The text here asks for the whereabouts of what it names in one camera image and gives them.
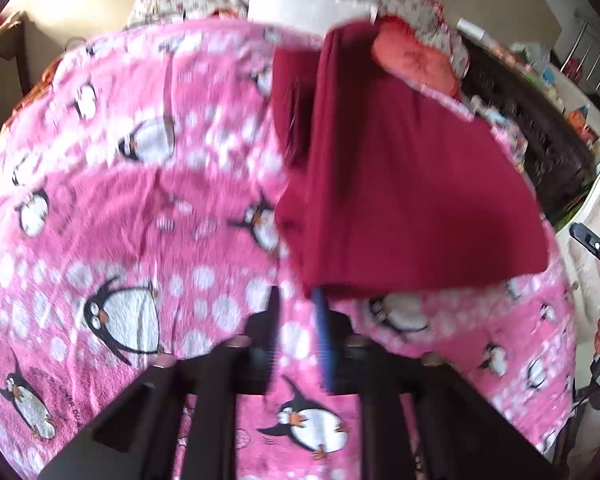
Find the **grey and red sleeve forearm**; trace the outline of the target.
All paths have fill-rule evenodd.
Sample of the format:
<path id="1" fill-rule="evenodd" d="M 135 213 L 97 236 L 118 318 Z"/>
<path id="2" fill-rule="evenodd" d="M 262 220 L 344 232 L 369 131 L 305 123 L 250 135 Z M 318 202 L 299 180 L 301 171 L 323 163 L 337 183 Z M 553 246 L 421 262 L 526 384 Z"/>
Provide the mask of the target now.
<path id="1" fill-rule="evenodd" d="M 579 479 L 600 450 L 600 388 L 588 398 L 580 419 L 576 442 L 568 455 L 569 478 Z"/>

